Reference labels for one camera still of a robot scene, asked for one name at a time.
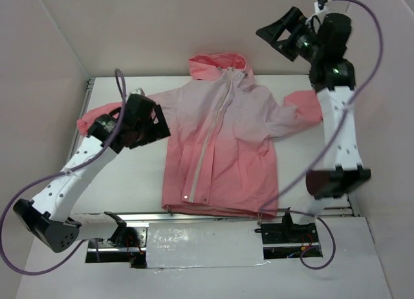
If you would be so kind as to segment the pink gradient hooded jacket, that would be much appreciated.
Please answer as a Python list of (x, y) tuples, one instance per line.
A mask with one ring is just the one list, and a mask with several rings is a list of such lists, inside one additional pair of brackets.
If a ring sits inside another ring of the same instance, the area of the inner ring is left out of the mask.
[(274, 139), (322, 120), (312, 90), (274, 100), (240, 54), (189, 60), (191, 81), (153, 94), (171, 135), (161, 206), (181, 214), (273, 218), (278, 209)]

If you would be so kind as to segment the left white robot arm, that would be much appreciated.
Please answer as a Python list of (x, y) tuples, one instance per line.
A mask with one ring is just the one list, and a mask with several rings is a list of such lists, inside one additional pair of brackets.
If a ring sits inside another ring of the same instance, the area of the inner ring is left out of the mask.
[(62, 175), (31, 200), (19, 199), (13, 211), (55, 253), (83, 239), (104, 239), (114, 247), (120, 246), (131, 231), (121, 217), (112, 212), (75, 214), (72, 208), (124, 148), (134, 149), (169, 135), (161, 106), (144, 95), (132, 94), (124, 108), (100, 115), (91, 124)]

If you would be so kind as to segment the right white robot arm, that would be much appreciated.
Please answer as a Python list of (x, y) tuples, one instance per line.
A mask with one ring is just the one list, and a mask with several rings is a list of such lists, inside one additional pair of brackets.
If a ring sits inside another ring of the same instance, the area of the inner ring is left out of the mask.
[(323, 166), (306, 170), (307, 196), (291, 212), (317, 216), (371, 178), (356, 141), (354, 67), (344, 57), (351, 30), (349, 17), (330, 13), (326, 6), (310, 18), (293, 6), (279, 20), (256, 32), (288, 60), (301, 57), (310, 63), (309, 80), (322, 112), (326, 147), (316, 161)]

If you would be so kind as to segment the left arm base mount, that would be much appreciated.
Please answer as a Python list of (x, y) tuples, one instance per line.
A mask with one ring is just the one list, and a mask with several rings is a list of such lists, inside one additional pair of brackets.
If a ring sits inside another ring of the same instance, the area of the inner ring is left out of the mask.
[(104, 214), (116, 222), (116, 229), (109, 238), (89, 240), (85, 262), (127, 263), (134, 269), (146, 269), (147, 227), (129, 227), (118, 215)]

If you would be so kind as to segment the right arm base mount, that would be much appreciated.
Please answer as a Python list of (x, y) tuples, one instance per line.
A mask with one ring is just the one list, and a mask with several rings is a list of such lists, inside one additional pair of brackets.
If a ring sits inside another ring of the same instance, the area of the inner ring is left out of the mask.
[(254, 230), (261, 235), (265, 260), (300, 258), (310, 251), (310, 257), (321, 257), (315, 223), (295, 224), (290, 212), (279, 223), (262, 223)]

